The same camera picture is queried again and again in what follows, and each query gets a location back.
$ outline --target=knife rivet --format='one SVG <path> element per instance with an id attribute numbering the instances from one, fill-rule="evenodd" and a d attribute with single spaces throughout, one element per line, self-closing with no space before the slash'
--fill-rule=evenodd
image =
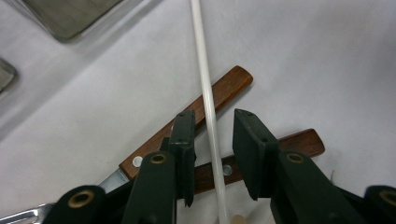
<path id="1" fill-rule="evenodd" d="M 302 157 L 296 153 L 289 153 L 288 155 L 286 155 L 286 158 L 288 158 L 289 161 L 294 162 L 294 163 L 303 163 L 304 162 L 304 157 Z"/>
<path id="2" fill-rule="evenodd" d="M 230 165 L 223 165 L 223 174 L 231 175 L 233 173 L 233 168 Z"/>
<path id="3" fill-rule="evenodd" d="M 142 157 L 135 157 L 133 160 L 132 160 L 132 164 L 134 165 L 134 167 L 140 167 L 140 165 L 142 164 L 142 160 L 143 160 L 143 158 Z"/>

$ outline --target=silver blade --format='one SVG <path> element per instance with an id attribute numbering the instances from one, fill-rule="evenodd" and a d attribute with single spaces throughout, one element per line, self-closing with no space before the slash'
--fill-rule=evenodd
<path id="1" fill-rule="evenodd" d="M 41 224 L 43 223 L 44 218 L 50 212 L 50 209 L 53 207 L 53 205 L 54 203 L 44 203 L 36 208 L 31 208 L 9 217 L 0 218 L 0 224 L 27 223 L 25 221 L 29 221 L 29 223 L 32 224 Z"/>
<path id="2" fill-rule="evenodd" d="M 126 177 L 124 172 L 119 168 L 115 172 L 113 172 L 113 174 L 111 174 L 108 178 L 106 178 L 102 183 L 100 183 L 99 186 L 102 187 L 106 193 L 109 193 L 111 190 L 120 187 L 128 181 L 128 177 Z"/>

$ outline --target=wooden knife handle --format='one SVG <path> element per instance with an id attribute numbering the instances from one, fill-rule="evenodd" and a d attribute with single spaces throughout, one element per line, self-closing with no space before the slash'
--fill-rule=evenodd
<path id="1" fill-rule="evenodd" d="M 220 111 L 235 96 L 246 89 L 252 81 L 253 76 L 240 66 L 234 67 L 219 81 L 217 81 L 212 86 L 216 112 Z M 185 110 L 195 111 L 195 124 L 197 129 L 205 124 L 205 109 L 202 95 L 187 106 Z M 137 156 L 145 157 L 150 152 L 158 151 L 163 138 L 170 136 L 173 124 L 174 121 L 171 120 L 120 164 L 121 170 L 129 179 L 134 179 L 139 172 L 139 168 L 136 168 L 133 165 L 134 158 Z"/>
<path id="2" fill-rule="evenodd" d="M 317 132 L 308 129 L 299 133 L 294 133 L 279 139 L 279 149 L 282 151 L 292 150 L 305 153 L 310 157 L 322 154 L 325 149 Z M 236 165 L 235 156 L 229 156 L 222 159 L 223 165 L 231 166 L 233 172 L 224 176 L 226 185 L 242 180 L 238 166 Z M 207 163 L 195 167 L 195 194 L 211 190 L 215 187 L 213 182 L 212 163 Z"/>

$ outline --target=metal rivet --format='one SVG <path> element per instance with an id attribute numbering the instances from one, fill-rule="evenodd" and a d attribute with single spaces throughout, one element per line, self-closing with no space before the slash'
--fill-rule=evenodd
<path id="1" fill-rule="evenodd" d="M 223 174 L 231 175 L 233 173 L 233 168 L 230 165 L 223 165 Z"/>
<path id="2" fill-rule="evenodd" d="M 289 161 L 292 161 L 294 163 L 303 163 L 304 162 L 304 157 L 302 157 L 296 153 L 289 153 L 288 155 L 286 155 L 286 158 L 288 158 Z"/>
<path id="3" fill-rule="evenodd" d="M 143 158 L 142 157 L 135 157 L 133 160 L 132 160 L 132 164 L 134 165 L 134 167 L 140 167 L 140 165 L 142 165 L 142 160 L 143 160 Z"/>
<path id="4" fill-rule="evenodd" d="M 149 161 L 151 161 L 151 163 L 154 163 L 154 164 L 161 164 L 166 161 L 166 156 L 163 154 L 155 154 L 155 155 L 151 156 Z"/>
<path id="5" fill-rule="evenodd" d="M 393 206 L 396 206 L 396 191 L 384 189 L 381 192 L 379 192 L 379 196 L 385 202 L 387 202 Z"/>
<path id="6" fill-rule="evenodd" d="M 73 195 L 68 202 L 71 208 L 80 208 L 92 202 L 95 194 L 89 189 L 84 189 Z"/>
<path id="7" fill-rule="evenodd" d="M 241 215 L 236 215 L 231 218 L 231 224 L 248 224 L 248 221 Z"/>

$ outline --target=knife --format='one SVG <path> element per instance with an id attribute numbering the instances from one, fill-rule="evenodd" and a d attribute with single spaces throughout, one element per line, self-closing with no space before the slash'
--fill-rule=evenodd
<path id="1" fill-rule="evenodd" d="M 245 90 L 253 81 L 253 76 L 240 66 L 235 66 L 226 75 L 212 86 L 213 99 L 216 112 L 219 112 L 224 106 L 231 102 L 243 90 Z M 205 125 L 205 109 L 202 95 L 193 101 L 184 110 L 195 111 L 195 127 L 199 131 Z M 140 162 L 151 152 L 158 151 L 161 142 L 165 137 L 172 133 L 174 121 L 169 121 L 163 128 L 155 133 L 146 143 L 132 153 L 121 164 L 120 168 L 113 172 L 100 187 L 110 192 L 122 184 L 132 180 L 139 172 Z"/>
<path id="2" fill-rule="evenodd" d="M 286 137 L 278 139 L 278 141 L 279 141 L 279 150 L 281 151 L 284 150 L 300 151 L 310 157 L 318 156 L 325 151 L 325 148 L 323 146 L 322 141 L 320 140 L 320 137 L 318 136 L 317 132 L 313 129 L 308 129 L 299 133 L 288 135 Z M 238 167 L 236 166 L 235 156 L 230 156 L 222 159 L 222 164 L 224 171 L 224 181 L 226 185 L 243 179 L 241 173 L 239 172 Z M 211 190 L 215 187 L 215 184 L 213 182 L 211 163 L 207 163 L 195 167 L 194 178 L 195 178 L 194 194 L 199 194 Z M 132 184 L 125 184 L 120 189 L 129 192 L 131 191 L 131 188 L 132 188 Z M 128 198 L 119 198 L 119 203 L 126 203 L 127 200 Z M 47 213 L 50 211 L 53 205 L 54 203 L 46 203 L 39 205 L 36 208 L 31 208 L 9 217 L 0 218 L 0 224 L 15 223 L 16 221 L 22 221 L 33 217 L 35 217 L 34 223 L 39 224 L 41 223 L 42 220 L 45 219 Z"/>

